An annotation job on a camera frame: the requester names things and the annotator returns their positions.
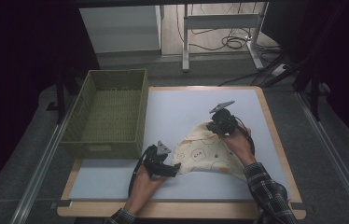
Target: person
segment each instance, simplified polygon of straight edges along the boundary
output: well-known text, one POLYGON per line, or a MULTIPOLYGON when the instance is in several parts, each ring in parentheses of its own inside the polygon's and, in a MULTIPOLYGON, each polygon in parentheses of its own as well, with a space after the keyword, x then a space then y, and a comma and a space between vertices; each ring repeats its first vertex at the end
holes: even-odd
MULTIPOLYGON (((258 206, 263 208, 258 223, 298 223, 286 202, 287 192, 285 187, 273 181, 264 166, 257 162, 251 152, 250 144, 242 132, 235 130, 231 135, 220 135, 219 137, 244 166, 244 174, 250 193, 258 206)), ((158 179, 150 179, 146 167, 142 165, 134 180, 130 198, 123 208, 120 208, 118 212, 106 220, 106 224, 132 224, 137 213, 166 178, 161 176, 158 179)))

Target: green plastic basket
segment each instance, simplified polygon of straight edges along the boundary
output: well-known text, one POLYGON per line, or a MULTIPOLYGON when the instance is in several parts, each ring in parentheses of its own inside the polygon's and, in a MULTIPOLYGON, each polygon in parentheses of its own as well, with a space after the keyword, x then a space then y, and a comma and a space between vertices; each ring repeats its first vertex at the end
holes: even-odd
POLYGON ((78 159, 140 158, 147 98, 144 69, 90 71, 59 145, 78 159))

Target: plaid shirt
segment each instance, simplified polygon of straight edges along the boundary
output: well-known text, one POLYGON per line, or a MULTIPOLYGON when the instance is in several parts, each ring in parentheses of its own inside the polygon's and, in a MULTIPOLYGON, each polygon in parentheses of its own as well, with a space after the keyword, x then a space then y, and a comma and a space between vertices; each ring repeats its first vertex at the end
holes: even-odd
MULTIPOLYGON (((257 162, 244 168, 244 174, 250 193, 260 207, 264 207, 258 223, 298 223, 287 204, 285 187, 274 182, 264 166, 257 162), (277 221, 271 214, 275 214, 281 221, 277 221)), ((122 208, 110 217, 106 224, 132 224, 135 216, 122 208)))

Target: person's left hand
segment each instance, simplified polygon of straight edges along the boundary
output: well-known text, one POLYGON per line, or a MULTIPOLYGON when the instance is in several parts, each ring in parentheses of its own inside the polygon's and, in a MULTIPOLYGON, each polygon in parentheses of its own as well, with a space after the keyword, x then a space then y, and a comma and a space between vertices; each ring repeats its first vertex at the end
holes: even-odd
POLYGON ((167 176, 151 179, 146 167, 142 164, 134 179, 131 197, 123 209, 136 215, 166 179, 167 176))

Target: white wall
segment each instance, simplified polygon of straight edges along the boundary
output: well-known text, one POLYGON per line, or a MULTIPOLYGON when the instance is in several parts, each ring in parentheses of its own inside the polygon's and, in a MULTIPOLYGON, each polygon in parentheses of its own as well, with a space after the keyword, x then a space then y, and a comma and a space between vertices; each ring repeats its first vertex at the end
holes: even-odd
POLYGON ((81 8, 95 53, 161 48, 160 8, 81 8))

